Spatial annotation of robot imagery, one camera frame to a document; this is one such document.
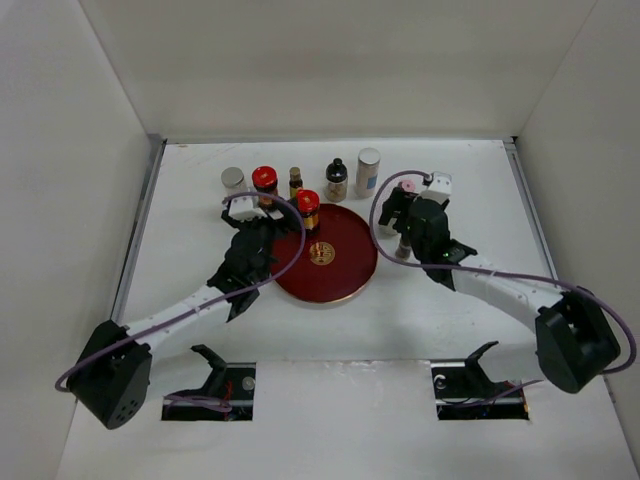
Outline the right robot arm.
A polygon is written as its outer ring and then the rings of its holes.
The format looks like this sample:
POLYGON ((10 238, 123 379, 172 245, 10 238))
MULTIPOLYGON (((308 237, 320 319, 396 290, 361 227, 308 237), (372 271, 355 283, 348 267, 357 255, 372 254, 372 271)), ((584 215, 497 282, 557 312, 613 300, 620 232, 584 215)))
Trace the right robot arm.
POLYGON ((535 335, 534 373, 566 393, 579 392, 619 357, 620 345, 589 291, 496 270, 477 250, 451 237, 446 206, 400 187, 391 190, 378 224, 400 235, 400 261, 412 254, 435 283, 527 327, 535 335))

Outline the black-cap clear spice bottle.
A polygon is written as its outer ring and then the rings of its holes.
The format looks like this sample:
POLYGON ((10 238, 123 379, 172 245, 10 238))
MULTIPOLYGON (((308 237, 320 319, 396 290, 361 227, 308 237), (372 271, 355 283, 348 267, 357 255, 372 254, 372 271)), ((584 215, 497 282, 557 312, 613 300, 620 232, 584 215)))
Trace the black-cap clear spice bottle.
POLYGON ((395 257, 402 261, 408 261, 412 255, 412 246, 406 235, 401 235, 395 251, 395 257))

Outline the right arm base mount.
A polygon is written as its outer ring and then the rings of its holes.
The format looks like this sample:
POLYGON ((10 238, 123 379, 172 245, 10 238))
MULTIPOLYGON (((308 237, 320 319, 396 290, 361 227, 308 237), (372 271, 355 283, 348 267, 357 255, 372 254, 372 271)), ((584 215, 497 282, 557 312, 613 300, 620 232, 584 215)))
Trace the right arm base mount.
POLYGON ((436 415, 440 421, 530 419, 524 389, 538 380, 493 381, 480 364, 486 352, 498 344, 498 341, 487 342, 465 358, 430 362, 436 415))

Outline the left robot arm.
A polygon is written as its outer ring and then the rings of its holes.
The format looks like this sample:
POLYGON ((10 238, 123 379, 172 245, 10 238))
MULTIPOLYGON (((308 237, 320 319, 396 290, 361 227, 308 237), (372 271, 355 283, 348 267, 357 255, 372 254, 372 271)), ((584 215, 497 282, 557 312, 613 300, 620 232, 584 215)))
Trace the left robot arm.
POLYGON ((203 286, 176 304, 126 325, 112 320, 92 332, 76 364, 56 385, 70 392, 109 430, 127 423, 144 404, 153 364, 184 349, 202 355, 209 364, 190 375, 193 390, 180 394, 184 403, 227 413, 231 406, 215 397, 224 387, 225 365, 204 344, 204 335, 244 314, 273 281, 273 248, 287 234, 303 233, 304 221, 284 203, 264 212, 251 203, 233 200, 221 214, 235 234, 224 259, 203 286))

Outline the red-lid chili sauce jar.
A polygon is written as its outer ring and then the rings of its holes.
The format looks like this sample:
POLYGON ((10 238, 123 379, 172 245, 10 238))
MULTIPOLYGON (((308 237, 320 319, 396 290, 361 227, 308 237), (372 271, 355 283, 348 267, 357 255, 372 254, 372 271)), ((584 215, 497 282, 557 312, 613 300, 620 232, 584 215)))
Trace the red-lid chili sauce jar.
POLYGON ((254 189, 257 192, 268 194, 268 197, 258 198, 259 206, 266 211, 276 209, 272 196, 278 195, 278 176, 276 170, 271 166, 259 166, 251 175, 254 189))

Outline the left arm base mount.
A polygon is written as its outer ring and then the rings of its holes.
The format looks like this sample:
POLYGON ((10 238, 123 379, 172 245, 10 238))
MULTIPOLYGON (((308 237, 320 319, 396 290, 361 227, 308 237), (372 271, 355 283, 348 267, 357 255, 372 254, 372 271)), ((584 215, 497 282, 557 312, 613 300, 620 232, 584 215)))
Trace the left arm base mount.
POLYGON ((205 359, 209 375, 198 388, 178 390, 166 395, 161 420, 252 421, 257 365, 228 363, 204 344, 194 345, 191 350, 205 359))

